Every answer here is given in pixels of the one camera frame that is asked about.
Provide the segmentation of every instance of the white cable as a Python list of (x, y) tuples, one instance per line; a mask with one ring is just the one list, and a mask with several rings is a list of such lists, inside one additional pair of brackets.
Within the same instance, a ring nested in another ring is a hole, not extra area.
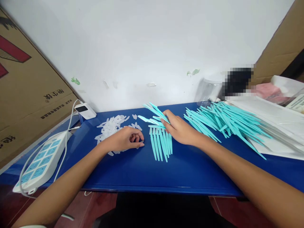
[[(74, 106), (75, 106), (75, 104), (76, 104), (77, 101), (80, 101), (80, 100), (77, 99), (77, 100), (74, 102), (74, 104), (73, 104), (72, 112), (71, 112), (71, 117), (70, 117), (70, 123), (69, 123), (69, 126), (68, 126), (67, 129), (69, 129), (70, 126), (71, 126), (72, 117), (73, 117), (73, 111), (74, 111)], [(63, 155), (62, 161), (61, 161), (61, 163), (60, 163), (59, 169), (58, 169), (58, 171), (57, 171), (57, 173), (56, 173), (56, 176), (55, 176), (55, 178), (54, 178), (54, 182), (55, 182), (55, 180), (57, 179), (57, 176), (58, 176), (58, 173), (59, 173), (59, 171), (60, 171), (60, 169), (61, 169), (61, 166), (62, 166), (62, 164), (63, 164), (63, 161), (64, 161), (64, 159), (66, 158), (66, 154), (67, 154), (67, 135), (65, 136), (65, 138), (66, 138), (66, 148), (65, 148), (65, 150), (64, 150), (64, 155)]]
[[(69, 126), (68, 126), (67, 130), (62, 131), (62, 132), (59, 132), (59, 133), (57, 133), (57, 134), (51, 136), (47, 141), (49, 141), (50, 139), (54, 138), (55, 136), (57, 136), (57, 135), (59, 135), (59, 134), (61, 134), (61, 133), (63, 133), (63, 132), (66, 132), (66, 131), (69, 131), (69, 130), (73, 130), (73, 129), (78, 129), (78, 128), (81, 127), (81, 126), (79, 126), (79, 127), (74, 127), (74, 128), (71, 128), (71, 129), (70, 129), (71, 122), (72, 122), (72, 117), (73, 117), (73, 110), (74, 110), (75, 103), (76, 103), (77, 101), (79, 101), (80, 103), (83, 104), (83, 102), (80, 101), (79, 99), (77, 99), (77, 100), (74, 102), (73, 107), (72, 107), (72, 113), (71, 113), (71, 116), (70, 116), (70, 122), (69, 122)], [(60, 164), (59, 169), (58, 169), (58, 171), (57, 171), (57, 174), (56, 174), (56, 176), (55, 176), (54, 182), (55, 182), (55, 180), (57, 179), (57, 175), (58, 175), (58, 173), (59, 173), (59, 171), (60, 171), (60, 168), (61, 168), (61, 166), (62, 166), (62, 163), (63, 163), (63, 161), (64, 161), (64, 158), (65, 158), (65, 156), (66, 156), (66, 154), (67, 154), (67, 134), (66, 134), (66, 136), (65, 136), (65, 139), (66, 139), (66, 141), (65, 141), (65, 146), (66, 146), (66, 147), (65, 147), (64, 156), (63, 156), (63, 158), (62, 158), (61, 164)], [(19, 176), (19, 183), (20, 183), (19, 186), (20, 186), (21, 194), (22, 194), (23, 196), (25, 196), (25, 197), (29, 197), (29, 198), (32, 198), (32, 199), (36, 199), (36, 197), (29, 196), (28, 194), (26, 194), (26, 192), (25, 192), (24, 189), (22, 188), (22, 181), (21, 181), (21, 180), (22, 180), (22, 176), (23, 176), (24, 170), (25, 170), (25, 168), (26, 168), (26, 166), (27, 166), (29, 160), (31, 159), (31, 157), (36, 153), (36, 151), (37, 151), (40, 147), (44, 146), (44, 144), (45, 144), (47, 141), (45, 141), (44, 143), (42, 143), (42, 144), (41, 144), (41, 145), (40, 145), (40, 146), (39, 146), (31, 155), (30, 155), (30, 157), (27, 159), (27, 161), (25, 162), (25, 164), (24, 164), (24, 166), (23, 166), (23, 168), (22, 168), (22, 170), (21, 170), (21, 173), (20, 173), (20, 176)], [(64, 217), (64, 218), (70, 219), (71, 221), (74, 221), (74, 218), (73, 218), (72, 216), (68, 215), (68, 214), (63, 213), (61, 216)]]
[(71, 221), (74, 221), (74, 220), (75, 220), (72, 216), (70, 216), (70, 215), (68, 215), (68, 214), (65, 214), (65, 213), (63, 213), (63, 214), (61, 215), (61, 217), (67, 218), (67, 219), (69, 219), (69, 220), (71, 220)]
[[(80, 128), (80, 127), (81, 127), (81, 126), (75, 127), (75, 128), (71, 128), (71, 129), (69, 129), (69, 130), (78, 129), (78, 128)], [(59, 132), (59, 133), (57, 133), (57, 134), (51, 136), (47, 141), (49, 141), (50, 139), (54, 138), (55, 136), (57, 136), (57, 135), (59, 135), (59, 134), (61, 134), (61, 133), (63, 133), (63, 132), (66, 132), (66, 131), (69, 131), (69, 130), (65, 130), (65, 131)], [(44, 146), (44, 144), (45, 144), (47, 141), (45, 141), (43, 144), (41, 144), (40, 146), (38, 146), (38, 148), (30, 155), (30, 157), (29, 157), (29, 158), (27, 159), (27, 161), (25, 162), (25, 164), (24, 164), (24, 166), (23, 166), (23, 168), (22, 168), (22, 170), (21, 170), (20, 176), (19, 176), (19, 183), (20, 183), (19, 186), (20, 186), (21, 194), (24, 195), (24, 196), (26, 196), (26, 197), (32, 198), (32, 199), (36, 199), (36, 197), (27, 195), (26, 192), (24, 191), (24, 189), (22, 188), (22, 182), (21, 182), (22, 176), (23, 176), (23, 174), (24, 174), (24, 170), (25, 170), (25, 168), (26, 168), (26, 166), (27, 166), (29, 160), (31, 159), (31, 157), (36, 153), (36, 151), (37, 151), (38, 149), (40, 149), (40, 147)]]
[(90, 195), (92, 192), (90, 192), (89, 194), (86, 194), (86, 191), (85, 191), (85, 196), (88, 196), (88, 195)]

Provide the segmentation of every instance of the green mark on wall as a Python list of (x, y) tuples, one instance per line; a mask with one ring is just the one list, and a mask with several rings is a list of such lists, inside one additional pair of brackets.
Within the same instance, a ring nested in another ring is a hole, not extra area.
[(71, 82), (75, 82), (75, 84), (77, 84), (77, 85), (80, 85), (80, 82), (78, 81), (78, 79), (77, 78), (72, 78), (71, 79)]
[(196, 75), (197, 73), (199, 73), (199, 69), (195, 69), (193, 72), (192, 72), (192, 75)]

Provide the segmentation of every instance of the clear plastic jar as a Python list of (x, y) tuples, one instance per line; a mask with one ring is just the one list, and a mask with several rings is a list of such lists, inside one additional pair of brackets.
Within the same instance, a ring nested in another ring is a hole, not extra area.
[(197, 105), (205, 107), (210, 104), (210, 101), (215, 102), (220, 90), (222, 89), (222, 83), (223, 80), (221, 74), (204, 77), (202, 87), (199, 88), (202, 90), (202, 96), (197, 102)]

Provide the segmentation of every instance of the hand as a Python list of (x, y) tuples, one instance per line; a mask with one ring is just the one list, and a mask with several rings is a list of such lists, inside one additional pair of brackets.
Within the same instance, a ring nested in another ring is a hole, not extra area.
[(167, 123), (163, 119), (161, 119), (161, 122), (167, 128), (166, 131), (170, 133), (176, 141), (186, 145), (196, 145), (196, 142), (202, 135), (200, 132), (187, 124), (179, 116), (174, 115), (170, 110), (164, 111), (163, 114), (168, 117), (171, 124)]
[(109, 151), (122, 151), (131, 148), (143, 147), (145, 144), (139, 142), (144, 140), (139, 129), (124, 127), (120, 131), (102, 141), (103, 146)]

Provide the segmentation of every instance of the wrist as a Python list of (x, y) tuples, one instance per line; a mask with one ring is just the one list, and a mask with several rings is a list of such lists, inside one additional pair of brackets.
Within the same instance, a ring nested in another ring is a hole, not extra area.
[(94, 154), (96, 154), (97, 156), (103, 157), (105, 156), (109, 151), (111, 151), (108, 146), (107, 143), (102, 141), (100, 142), (93, 150), (92, 152)]
[(193, 136), (193, 142), (192, 146), (195, 147), (201, 147), (201, 145), (206, 141), (207, 136), (200, 132), (196, 132), (196, 134)]

